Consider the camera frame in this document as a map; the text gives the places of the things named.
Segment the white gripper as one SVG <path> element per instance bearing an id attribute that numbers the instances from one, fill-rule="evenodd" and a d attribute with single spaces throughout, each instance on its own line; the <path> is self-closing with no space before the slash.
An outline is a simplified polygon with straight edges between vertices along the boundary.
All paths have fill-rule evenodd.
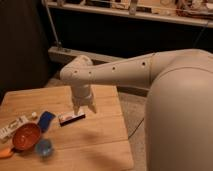
<path id="1" fill-rule="evenodd" d="M 94 96 L 92 88 L 90 85 L 79 85 L 73 86 L 72 91 L 72 101 L 75 106 L 73 106 L 73 111 L 75 115 L 78 115 L 80 106 L 88 106 L 88 108 L 97 113 L 96 105 L 93 104 Z"/>

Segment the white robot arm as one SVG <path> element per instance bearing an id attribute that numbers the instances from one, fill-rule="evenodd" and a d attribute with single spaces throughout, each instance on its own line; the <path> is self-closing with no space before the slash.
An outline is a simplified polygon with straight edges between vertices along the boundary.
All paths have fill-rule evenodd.
<path id="1" fill-rule="evenodd" d="M 146 88 L 147 171 L 213 171 L 213 53 L 172 50 L 101 65 L 80 55 L 60 78 L 75 109 L 93 103 L 94 84 Z"/>

